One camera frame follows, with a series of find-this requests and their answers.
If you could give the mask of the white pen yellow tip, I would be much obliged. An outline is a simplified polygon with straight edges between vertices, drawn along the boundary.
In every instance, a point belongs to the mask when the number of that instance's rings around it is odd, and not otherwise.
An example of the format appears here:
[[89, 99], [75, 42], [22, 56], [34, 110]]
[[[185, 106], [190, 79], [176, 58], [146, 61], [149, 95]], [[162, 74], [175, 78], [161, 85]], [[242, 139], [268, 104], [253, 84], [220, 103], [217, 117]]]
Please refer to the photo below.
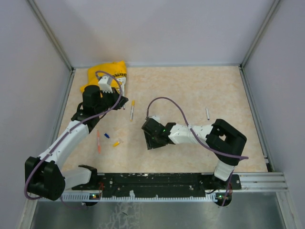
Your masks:
[[133, 112], [134, 112], [134, 105], [131, 106], [131, 114], [130, 114], [130, 121], [133, 121]]

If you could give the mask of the orange white pen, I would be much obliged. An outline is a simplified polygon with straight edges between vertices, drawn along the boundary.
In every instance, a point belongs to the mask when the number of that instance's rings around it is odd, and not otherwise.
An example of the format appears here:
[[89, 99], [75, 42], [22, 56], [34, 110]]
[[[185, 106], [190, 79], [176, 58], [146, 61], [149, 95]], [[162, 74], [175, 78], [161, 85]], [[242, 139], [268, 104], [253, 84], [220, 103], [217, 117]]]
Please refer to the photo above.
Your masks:
[[101, 143], [100, 143], [100, 132], [97, 130], [97, 148], [98, 148], [98, 153], [101, 154]]

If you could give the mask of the white pen red marks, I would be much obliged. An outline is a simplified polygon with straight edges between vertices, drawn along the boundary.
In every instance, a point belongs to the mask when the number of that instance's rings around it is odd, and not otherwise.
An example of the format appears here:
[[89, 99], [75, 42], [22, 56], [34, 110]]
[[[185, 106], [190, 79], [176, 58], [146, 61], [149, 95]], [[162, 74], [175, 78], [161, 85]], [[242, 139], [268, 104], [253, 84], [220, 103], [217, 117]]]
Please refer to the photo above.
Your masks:
[[125, 82], [122, 82], [121, 88], [122, 88], [122, 96], [125, 96]]

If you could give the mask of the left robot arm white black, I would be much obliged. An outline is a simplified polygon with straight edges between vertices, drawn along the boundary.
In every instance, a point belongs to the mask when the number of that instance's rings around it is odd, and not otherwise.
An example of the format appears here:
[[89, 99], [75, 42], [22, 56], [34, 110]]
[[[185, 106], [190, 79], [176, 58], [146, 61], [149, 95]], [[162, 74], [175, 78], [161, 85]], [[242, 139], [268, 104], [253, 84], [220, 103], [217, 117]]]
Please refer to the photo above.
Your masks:
[[85, 87], [82, 102], [78, 104], [65, 131], [38, 157], [30, 156], [25, 162], [24, 195], [27, 199], [59, 199], [64, 190], [76, 186], [94, 189], [99, 184], [97, 169], [80, 165], [62, 172], [61, 169], [79, 143], [111, 110], [119, 110], [128, 101], [122, 89], [102, 91], [96, 85]]

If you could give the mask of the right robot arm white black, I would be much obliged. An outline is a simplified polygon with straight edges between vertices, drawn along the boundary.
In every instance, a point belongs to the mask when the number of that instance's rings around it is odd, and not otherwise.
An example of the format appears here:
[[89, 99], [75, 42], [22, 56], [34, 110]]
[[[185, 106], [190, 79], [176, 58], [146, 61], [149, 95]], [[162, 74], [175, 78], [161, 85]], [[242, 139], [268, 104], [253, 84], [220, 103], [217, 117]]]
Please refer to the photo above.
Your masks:
[[200, 144], [218, 157], [213, 172], [213, 184], [225, 188], [230, 175], [241, 160], [247, 138], [223, 119], [211, 125], [184, 126], [177, 123], [162, 125], [158, 119], [148, 117], [142, 126], [147, 149], [156, 149], [168, 144]]

